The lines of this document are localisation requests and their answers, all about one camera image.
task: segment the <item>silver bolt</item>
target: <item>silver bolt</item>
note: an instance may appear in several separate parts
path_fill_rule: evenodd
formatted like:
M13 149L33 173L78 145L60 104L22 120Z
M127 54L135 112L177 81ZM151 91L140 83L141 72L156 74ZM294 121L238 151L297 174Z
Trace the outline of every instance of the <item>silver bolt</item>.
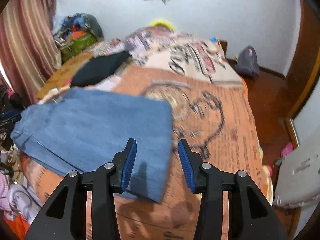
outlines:
M114 166L113 163L106 163L106 164L104 165L104 167L105 167L106 169L108 169L108 170L112 169L113 166Z
M210 163L202 163L202 168L204 168L204 169L210 169L211 168L211 164Z
M238 171L238 175L240 177L245 177L245 176L247 176L247 173L245 171Z
M74 177L74 176L76 176L78 174L78 171L70 171L69 172L69 176L70 177Z

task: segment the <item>reddish brown floor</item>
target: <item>reddish brown floor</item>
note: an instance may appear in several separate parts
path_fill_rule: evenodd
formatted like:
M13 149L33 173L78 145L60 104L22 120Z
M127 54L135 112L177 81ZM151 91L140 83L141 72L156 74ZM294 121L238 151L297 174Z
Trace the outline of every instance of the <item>reddish brown floor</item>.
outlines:
M249 103L257 127L258 138L263 149L263 164L272 167L272 182L275 188L279 169L274 162L280 157L280 152L290 141L284 126L283 105L281 99L286 90L285 81L272 74L261 72L254 80L245 78L249 92ZM292 223L292 210L274 208L282 225L289 232Z

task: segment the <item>dark folded garment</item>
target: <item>dark folded garment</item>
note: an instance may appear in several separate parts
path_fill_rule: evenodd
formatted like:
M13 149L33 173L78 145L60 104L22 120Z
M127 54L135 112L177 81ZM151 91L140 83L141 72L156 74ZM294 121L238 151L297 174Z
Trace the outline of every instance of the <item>dark folded garment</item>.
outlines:
M95 85L115 73L118 67L130 56L123 51L109 56L92 58L72 78L71 87L86 87Z

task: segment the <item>blue denim fabric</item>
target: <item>blue denim fabric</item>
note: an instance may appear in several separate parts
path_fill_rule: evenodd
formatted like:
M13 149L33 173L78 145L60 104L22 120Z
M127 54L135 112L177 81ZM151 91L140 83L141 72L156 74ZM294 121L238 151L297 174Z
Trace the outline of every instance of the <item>blue denim fabric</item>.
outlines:
M96 170L134 138L137 156L127 190L161 201L172 145L169 103L77 88L58 103L33 105L21 115L11 133L14 143L62 176Z

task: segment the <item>curtain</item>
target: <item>curtain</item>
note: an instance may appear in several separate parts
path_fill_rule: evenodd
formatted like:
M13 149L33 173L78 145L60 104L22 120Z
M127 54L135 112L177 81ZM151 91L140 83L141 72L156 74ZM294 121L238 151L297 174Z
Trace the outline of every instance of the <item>curtain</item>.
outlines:
M10 0L0 14L0 62L25 106L61 66L51 34L56 0Z

